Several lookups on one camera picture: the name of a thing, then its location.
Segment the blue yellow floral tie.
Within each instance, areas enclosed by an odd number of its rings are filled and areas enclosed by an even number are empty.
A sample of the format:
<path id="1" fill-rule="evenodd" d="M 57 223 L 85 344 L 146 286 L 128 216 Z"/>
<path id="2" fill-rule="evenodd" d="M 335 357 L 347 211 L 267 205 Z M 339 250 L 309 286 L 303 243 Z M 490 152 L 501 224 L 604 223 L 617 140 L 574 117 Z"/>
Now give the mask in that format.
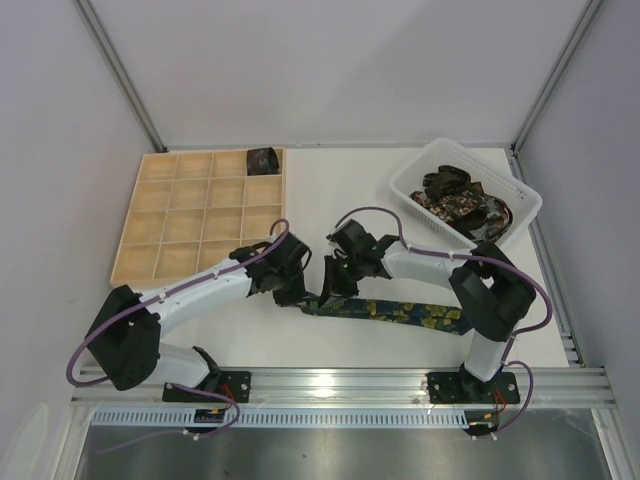
<path id="1" fill-rule="evenodd" d="M 339 297 L 320 305 L 318 297 L 310 297 L 299 308 L 312 316 L 381 321 L 459 336 L 472 329 L 462 310 L 453 306 Z"/>

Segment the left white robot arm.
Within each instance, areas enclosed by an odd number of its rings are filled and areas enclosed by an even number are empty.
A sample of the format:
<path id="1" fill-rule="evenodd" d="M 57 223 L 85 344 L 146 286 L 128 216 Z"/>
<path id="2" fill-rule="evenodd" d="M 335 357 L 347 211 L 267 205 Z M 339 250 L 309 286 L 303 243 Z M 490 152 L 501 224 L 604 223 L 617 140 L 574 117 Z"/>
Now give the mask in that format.
<path id="1" fill-rule="evenodd" d="M 142 384 L 218 389 L 222 371 L 201 347 L 179 348 L 163 338 L 216 308 L 270 293 L 279 306 L 306 297 L 309 247 L 291 233 L 274 242 L 240 247 L 209 269 L 171 285 L 136 292 L 113 289 L 87 334 L 88 350 L 118 391 Z"/>

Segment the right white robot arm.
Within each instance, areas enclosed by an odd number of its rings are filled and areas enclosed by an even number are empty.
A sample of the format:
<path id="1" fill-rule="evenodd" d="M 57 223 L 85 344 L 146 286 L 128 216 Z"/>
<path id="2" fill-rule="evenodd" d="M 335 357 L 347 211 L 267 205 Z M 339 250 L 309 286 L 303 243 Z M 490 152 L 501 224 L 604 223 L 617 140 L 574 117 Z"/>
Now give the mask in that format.
<path id="1" fill-rule="evenodd" d="M 409 244 L 400 235 L 377 239 L 355 220 L 327 236 L 320 307 L 359 294 L 365 278 L 408 279 L 450 289 L 474 331 L 458 373 L 464 394 L 478 401 L 495 384 L 507 343 L 536 299 L 535 288 L 491 243 L 470 252 L 441 252 Z"/>

